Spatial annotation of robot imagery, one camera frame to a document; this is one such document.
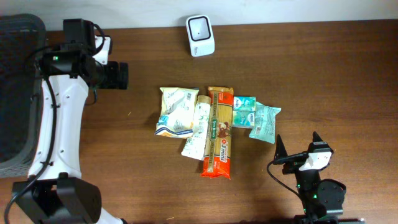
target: brown table surface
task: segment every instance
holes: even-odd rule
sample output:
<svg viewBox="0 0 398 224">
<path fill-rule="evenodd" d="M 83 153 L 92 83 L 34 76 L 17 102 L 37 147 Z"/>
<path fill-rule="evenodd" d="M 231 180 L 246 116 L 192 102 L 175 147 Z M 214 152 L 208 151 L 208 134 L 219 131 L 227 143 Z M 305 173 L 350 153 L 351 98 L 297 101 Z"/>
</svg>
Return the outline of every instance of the brown table surface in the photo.
<svg viewBox="0 0 398 224">
<path fill-rule="evenodd" d="M 181 156 L 185 140 L 155 136 L 161 86 L 231 86 L 282 108 L 276 133 L 289 154 L 317 131 L 335 150 L 321 178 L 347 186 L 342 218 L 398 220 L 398 21 L 214 26 L 213 55 L 193 58 L 184 27 L 110 29 L 111 60 L 128 62 L 129 90 L 98 90 L 83 112 L 80 166 L 103 207 L 129 223 L 268 221 L 302 214 L 298 198 L 266 165 L 275 145 L 233 129 L 231 176 L 200 177 L 201 162 Z M 49 42 L 63 40 L 49 32 Z M 289 186 L 293 175 L 271 171 Z M 0 179 L 0 207 L 11 185 Z M 13 223 L 30 223 L 17 206 Z"/>
</svg>

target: snack package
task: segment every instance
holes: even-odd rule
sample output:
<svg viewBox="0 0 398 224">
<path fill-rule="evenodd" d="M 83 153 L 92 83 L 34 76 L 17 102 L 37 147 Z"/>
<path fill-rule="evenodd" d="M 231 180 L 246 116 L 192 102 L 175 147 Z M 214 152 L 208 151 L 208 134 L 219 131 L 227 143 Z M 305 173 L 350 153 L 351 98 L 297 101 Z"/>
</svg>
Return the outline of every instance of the snack package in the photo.
<svg viewBox="0 0 398 224">
<path fill-rule="evenodd" d="M 254 112 L 232 111 L 232 127 L 234 128 L 253 128 Z"/>
<path fill-rule="evenodd" d="M 199 90 L 161 87 L 162 112 L 156 124 L 156 135 L 189 138 L 193 130 L 193 114 Z"/>
<path fill-rule="evenodd" d="M 235 111 L 256 111 L 256 97 L 254 96 L 234 96 Z"/>
<path fill-rule="evenodd" d="M 193 135 L 187 139 L 181 155 L 203 160 L 209 125 L 210 103 L 210 97 L 198 96 L 198 102 L 193 115 Z"/>
<path fill-rule="evenodd" d="M 275 143 L 275 117 L 281 111 L 280 108 L 264 106 L 256 103 L 256 118 L 254 119 L 254 128 L 249 137 Z"/>
<path fill-rule="evenodd" d="M 209 87 L 210 120 L 207 131 L 202 177 L 231 179 L 231 133 L 233 88 Z"/>
</svg>

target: red and gold package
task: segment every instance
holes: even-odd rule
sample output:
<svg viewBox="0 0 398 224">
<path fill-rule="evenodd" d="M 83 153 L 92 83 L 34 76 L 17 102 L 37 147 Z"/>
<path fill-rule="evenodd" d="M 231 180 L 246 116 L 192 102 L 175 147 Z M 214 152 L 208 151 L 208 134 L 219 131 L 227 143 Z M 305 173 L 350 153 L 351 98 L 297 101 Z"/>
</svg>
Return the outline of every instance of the red and gold package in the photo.
<svg viewBox="0 0 398 224">
<path fill-rule="evenodd" d="M 207 130 L 202 177 L 231 179 L 231 133 L 234 89 L 209 87 L 211 110 Z"/>
</svg>

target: teal box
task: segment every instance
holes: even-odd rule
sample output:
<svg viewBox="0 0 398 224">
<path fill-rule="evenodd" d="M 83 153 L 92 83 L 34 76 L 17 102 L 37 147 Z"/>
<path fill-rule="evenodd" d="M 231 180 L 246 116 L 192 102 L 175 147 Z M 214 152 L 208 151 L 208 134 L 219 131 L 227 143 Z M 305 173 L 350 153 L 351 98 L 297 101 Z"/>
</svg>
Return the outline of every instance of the teal box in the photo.
<svg viewBox="0 0 398 224">
<path fill-rule="evenodd" d="M 235 111 L 256 111 L 256 97 L 254 96 L 234 96 Z"/>
<path fill-rule="evenodd" d="M 255 114 L 251 111 L 232 111 L 232 127 L 253 128 Z"/>
</svg>

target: gray container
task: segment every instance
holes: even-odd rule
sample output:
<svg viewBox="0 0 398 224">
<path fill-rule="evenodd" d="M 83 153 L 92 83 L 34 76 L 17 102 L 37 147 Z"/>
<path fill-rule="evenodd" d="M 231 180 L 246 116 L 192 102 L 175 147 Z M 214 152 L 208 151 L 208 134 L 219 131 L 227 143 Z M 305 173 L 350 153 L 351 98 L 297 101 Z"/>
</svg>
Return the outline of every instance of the gray container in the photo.
<svg viewBox="0 0 398 224">
<path fill-rule="evenodd" d="M 45 45 L 43 21 L 31 14 L 0 17 L 0 178 L 27 175 L 41 119 L 41 80 L 32 57 Z"/>
</svg>

